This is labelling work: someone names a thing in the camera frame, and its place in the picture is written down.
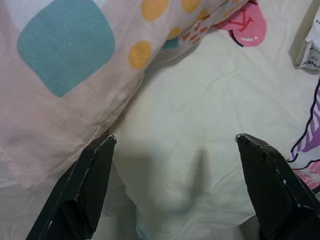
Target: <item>yellow polka dot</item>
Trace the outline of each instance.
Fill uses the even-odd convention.
[[[198,14],[198,16],[196,17],[196,20],[199,21],[199,20],[203,19],[204,17],[208,16],[209,14],[210,14],[209,11],[204,9]]]
[[[129,53],[129,61],[132,68],[140,70],[148,62],[151,56],[152,47],[148,41],[138,41]]]
[[[201,4],[202,0],[181,0],[182,9],[187,13],[193,13]]]
[[[141,13],[145,20],[154,21],[168,8],[169,0],[143,0]]]
[[[174,39],[175,37],[177,37],[180,33],[182,32],[182,29],[181,27],[177,26],[175,28],[173,28],[168,37],[167,37],[167,40],[170,40],[170,39]]]

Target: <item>white bedsheet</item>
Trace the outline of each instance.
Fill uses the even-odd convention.
[[[223,30],[145,74],[114,127],[116,168],[150,240],[199,239],[254,214],[235,135],[265,140],[286,158],[304,132],[317,76],[293,59],[319,1],[260,0],[267,34],[241,48]]]

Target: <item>bed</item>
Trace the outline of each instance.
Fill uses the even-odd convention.
[[[304,135],[318,77],[296,70],[293,62],[319,1],[258,4],[267,25],[259,46],[241,47],[225,29],[206,29],[207,35],[183,55],[151,63],[139,90],[109,130],[118,140],[114,166],[121,180],[115,185],[135,203],[136,230],[144,239],[201,239],[212,228],[243,223],[255,213],[235,135],[245,132],[264,139],[287,159]],[[124,99],[117,99],[121,109],[129,100]],[[24,239],[66,166],[58,164],[32,191],[10,168],[1,162],[0,238]],[[114,199],[113,193],[107,198]],[[122,206],[132,204],[125,197],[123,201]],[[107,219],[104,214],[101,223]]]

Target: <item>pink sticker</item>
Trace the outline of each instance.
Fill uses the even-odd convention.
[[[248,1],[229,18],[214,26],[227,30],[241,47],[259,46],[265,39],[267,23],[256,0]]]

